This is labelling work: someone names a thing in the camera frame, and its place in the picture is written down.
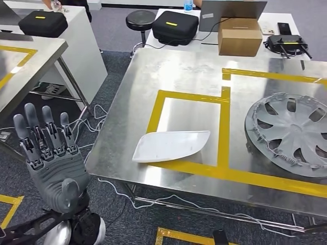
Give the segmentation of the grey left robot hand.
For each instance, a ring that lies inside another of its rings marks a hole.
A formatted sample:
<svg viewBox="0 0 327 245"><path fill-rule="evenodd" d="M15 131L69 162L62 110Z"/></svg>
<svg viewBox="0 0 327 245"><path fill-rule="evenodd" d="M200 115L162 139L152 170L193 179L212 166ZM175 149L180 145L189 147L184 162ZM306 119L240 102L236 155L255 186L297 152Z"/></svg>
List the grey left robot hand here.
<svg viewBox="0 0 327 245"><path fill-rule="evenodd" d="M50 208L59 213L73 211L86 191L90 176L75 142L68 114L60 114L59 130L51 109L43 106L45 134L34 104L26 103L24 111L25 116L16 114L13 120L35 185Z"/></svg>

